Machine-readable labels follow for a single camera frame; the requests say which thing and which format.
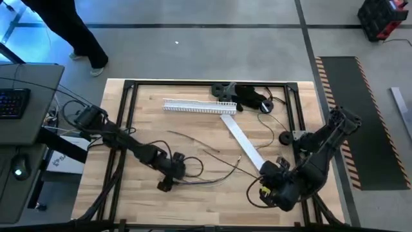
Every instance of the sneaker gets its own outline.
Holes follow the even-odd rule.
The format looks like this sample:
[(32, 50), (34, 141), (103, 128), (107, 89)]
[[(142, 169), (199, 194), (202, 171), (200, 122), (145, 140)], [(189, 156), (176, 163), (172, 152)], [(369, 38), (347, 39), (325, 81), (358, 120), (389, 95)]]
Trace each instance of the sneaker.
[(70, 57), (71, 60), (76, 61), (76, 60), (81, 59), (85, 56), (84, 55), (76, 55), (75, 52), (72, 52), (72, 53), (70, 53), (69, 57)]
[(102, 74), (103, 70), (104, 70), (104, 67), (103, 68), (93, 68), (90, 71), (90, 75), (92, 77), (97, 77), (98, 75)]

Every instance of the black pants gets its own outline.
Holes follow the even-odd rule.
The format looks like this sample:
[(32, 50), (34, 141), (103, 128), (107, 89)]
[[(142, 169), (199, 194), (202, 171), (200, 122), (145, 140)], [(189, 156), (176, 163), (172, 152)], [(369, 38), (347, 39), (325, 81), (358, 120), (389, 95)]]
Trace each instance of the black pants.
[(95, 36), (76, 12), (74, 0), (22, 0), (37, 12), (46, 25), (70, 43), (76, 55), (89, 57), (92, 68), (103, 68), (109, 61)]

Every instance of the black keyboard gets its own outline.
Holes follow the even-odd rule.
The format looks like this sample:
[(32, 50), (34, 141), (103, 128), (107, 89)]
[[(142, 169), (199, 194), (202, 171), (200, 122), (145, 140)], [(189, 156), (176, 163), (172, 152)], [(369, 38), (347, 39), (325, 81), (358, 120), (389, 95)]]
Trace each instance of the black keyboard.
[(21, 119), (29, 97), (26, 88), (0, 89), (0, 119)]

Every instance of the gray floor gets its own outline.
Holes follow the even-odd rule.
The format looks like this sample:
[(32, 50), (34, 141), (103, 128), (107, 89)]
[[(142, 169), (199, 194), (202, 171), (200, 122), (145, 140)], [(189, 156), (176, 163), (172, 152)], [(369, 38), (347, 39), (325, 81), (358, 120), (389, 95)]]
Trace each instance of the gray floor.
[[(87, 23), (299, 24), (291, 0), (76, 0), (76, 3), (79, 15)], [(359, 24), (356, 13), (362, 1), (301, 0), (301, 3), (308, 24)], [(0, 37), (3, 28), (8, 28), (8, 22), (14, 18), (3, 14), (2, 8)], [(29, 10), (20, 20), (39, 21)], [(412, 17), (404, 24), (412, 24)], [(94, 28), (91, 31), (110, 58), (107, 69), (97, 78), (88, 75), (87, 60), (71, 61), (67, 56), (70, 46), (46, 28), (18, 27), (6, 45), (25, 61), (65, 65), (61, 84), (95, 104), (101, 101), (107, 78), (314, 80), (300, 29)], [(412, 48), (403, 41), (372, 44), (362, 30), (356, 29), (313, 29), (309, 35), (316, 56), (355, 55), (360, 59), (406, 171), (412, 175), (412, 142), (388, 91), (392, 86), (401, 87), (407, 104), (412, 107), (412, 93), (407, 89), (412, 84)], [(391, 39), (412, 41), (412, 30), (398, 29)], [(64, 191), (54, 185), (45, 189), (53, 191), (52, 197), (45, 198), (49, 210), (38, 214), (25, 212), (21, 224), (70, 218), (76, 185), (65, 187)], [(354, 190), (353, 194), (362, 227), (410, 231), (411, 191)], [(57, 208), (56, 202), (64, 205)]]

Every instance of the wooden table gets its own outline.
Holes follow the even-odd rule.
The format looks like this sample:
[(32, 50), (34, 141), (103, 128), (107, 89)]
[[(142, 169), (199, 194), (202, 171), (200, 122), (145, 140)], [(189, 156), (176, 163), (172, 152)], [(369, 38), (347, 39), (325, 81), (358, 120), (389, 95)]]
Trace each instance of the wooden table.
[[(123, 85), (122, 79), (109, 79), (106, 84), (101, 107), (108, 111), (111, 121), (116, 121)], [(298, 82), (298, 87), (306, 129), (315, 131), (323, 123), (314, 84)], [(268, 96), (263, 88), (256, 88), (256, 90)], [(273, 96), (285, 98), (283, 90), (271, 88), (271, 91)], [(207, 150), (207, 147), (191, 139), (169, 133), (168, 130), (184, 133), (220, 150), (219, 153), (213, 152), (213, 154), (231, 164), (235, 164), (238, 157), (242, 155), (239, 167), (255, 175), (258, 174), (219, 115), (163, 111), (163, 98), (199, 101), (215, 101), (216, 99), (210, 94), (210, 88), (206, 86), (139, 86), (132, 123), (132, 126), (137, 129), (137, 132), (133, 134), (134, 138), (140, 142), (162, 139), (169, 143), (172, 152), (179, 151), (186, 156), (198, 157), (205, 164), (205, 171), (201, 176), (203, 179), (222, 177), (231, 170), (231, 167), (206, 154), (203, 150)], [(276, 101), (274, 104), (275, 108), (271, 115), (289, 130), (286, 108)], [(291, 147), (281, 145), (277, 139), (285, 129), (267, 115), (261, 115), (261, 119), (273, 129), (275, 139), (271, 145), (261, 148), (259, 153), (264, 159), (272, 162), (281, 155), (293, 164), (294, 156)], [(237, 113), (234, 120), (253, 145), (267, 144), (272, 140), (271, 132), (259, 123), (256, 113), (251, 111)], [(166, 150), (163, 144), (157, 144), (157, 146)], [(109, 149), (103, 146), (96, 147), (89, 152), (72, 218), (80, 217), (100, 193), (108, 156)], [(199, 172), (200, 165), (196, 160), (188, 160), (187, 163), (188, 173)], [(116, 221), (125, 218), (128, 224), (221, 226), (293, 226), (294, 222), (303, 223), (299, 204), (289, 212), (277, 208), (260, 209), (250, 205), (245, 192), (254, 179), (238, 170), (221, 184), (174, 186), (168, 193), (156, 188), (162, 178), (160, 172), (142, 165), (131, 152), (128, 152)], [(328, 181), (320, 191), (320, 196), (334, 215), (343, 221), (332, 165)], [(257, 184), (252, 188), (251, 198), (257, 204), (263, 204), (258, 197)], [(111, 195), (108, 197), (104, 218), (108, 218), (110, 203)], [(314, 221), (312, 202), (308, 204), (311, 220)]]

